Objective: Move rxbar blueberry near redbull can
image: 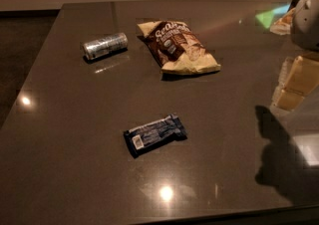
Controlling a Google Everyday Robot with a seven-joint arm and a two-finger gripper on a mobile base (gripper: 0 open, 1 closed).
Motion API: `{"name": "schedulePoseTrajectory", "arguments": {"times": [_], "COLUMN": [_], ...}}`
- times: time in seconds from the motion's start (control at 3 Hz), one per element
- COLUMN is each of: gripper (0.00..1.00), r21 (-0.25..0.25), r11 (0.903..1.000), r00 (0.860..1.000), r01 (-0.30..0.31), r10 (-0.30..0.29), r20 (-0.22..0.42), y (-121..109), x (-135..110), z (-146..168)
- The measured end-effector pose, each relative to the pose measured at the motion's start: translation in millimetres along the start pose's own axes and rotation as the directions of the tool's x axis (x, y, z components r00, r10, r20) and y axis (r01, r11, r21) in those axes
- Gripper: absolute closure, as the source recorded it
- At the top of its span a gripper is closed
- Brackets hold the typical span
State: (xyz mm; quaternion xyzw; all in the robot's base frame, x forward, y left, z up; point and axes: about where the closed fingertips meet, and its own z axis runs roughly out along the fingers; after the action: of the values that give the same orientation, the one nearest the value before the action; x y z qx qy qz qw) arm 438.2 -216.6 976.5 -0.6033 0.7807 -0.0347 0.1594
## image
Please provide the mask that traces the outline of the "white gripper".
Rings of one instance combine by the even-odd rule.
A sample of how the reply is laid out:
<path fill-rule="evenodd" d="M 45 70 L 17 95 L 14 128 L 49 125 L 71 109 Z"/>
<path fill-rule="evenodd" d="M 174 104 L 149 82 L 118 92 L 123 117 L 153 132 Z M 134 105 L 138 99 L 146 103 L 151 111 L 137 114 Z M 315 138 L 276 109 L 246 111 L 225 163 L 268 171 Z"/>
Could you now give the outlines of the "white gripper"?
<path fill-rule="evenodd" d="M 304 50 L 319 50 L 319 0 L 299 0 L 276 22 L 270 31 L 289 35 Z M 319 61 L 303 56 L 286 58 L 274 91 L 274 105 L 285 111 L 295 110 L 319 86 Z"/>

